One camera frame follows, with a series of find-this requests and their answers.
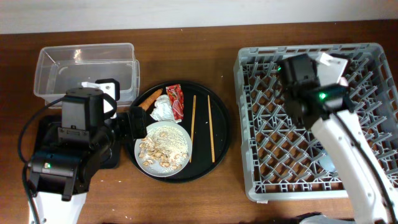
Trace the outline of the wooden chopstick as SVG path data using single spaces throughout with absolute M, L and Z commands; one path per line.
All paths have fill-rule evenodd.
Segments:
M 193 141 L 194 141 L 194 132 L 195 132 L 195 112 L 196 112 L 196 102 L 197 102 L 197 96 L 193 96 L 193 106 L 192 106 L 192 122 L 191 122 L 191 133 L 190 133 L 190 138 L 191 138 L 191 144 L 192 144 L 192 151 L 190 154 L 190 160 L 189 163 L 192 162 L 192 153 L 193 153 Z
M 213 138 L 213 122 L 212 122 L 212 112 L 211 112 L 211 101 L 210 96 L 207 96 L 208 100 L 208 118 L 209 118 L 209 129 L 210 129 L 210 144 L 211 144 L 211 161 L 215 163 L 215 146 Z

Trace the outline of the blue plastic cup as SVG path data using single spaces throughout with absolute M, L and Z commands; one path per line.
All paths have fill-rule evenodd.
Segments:
M 320 158 L 318 160 L 320 166 L 329 173 L 336 172 L 336 167 L 326 150 L 320 152 Z

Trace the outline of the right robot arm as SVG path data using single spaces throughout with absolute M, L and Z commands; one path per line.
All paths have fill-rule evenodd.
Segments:
M 369 146 L 344 78 L 349 59 L 319 53 L 278 61 L 284 109 L 312 132 L 335 166 L 357 223 L 397 223 L 397 190 Z

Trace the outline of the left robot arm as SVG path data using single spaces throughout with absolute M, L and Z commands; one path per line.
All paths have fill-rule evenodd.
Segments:
M 39 149 L 23 161 L 29 223 L 76 223 L 103 156 L 147 134 L 144 108 L 132 106 L 112 120 L 116 100 L 100 89 L 72 88 L 59 102 L 60 126 L 49 129 Z

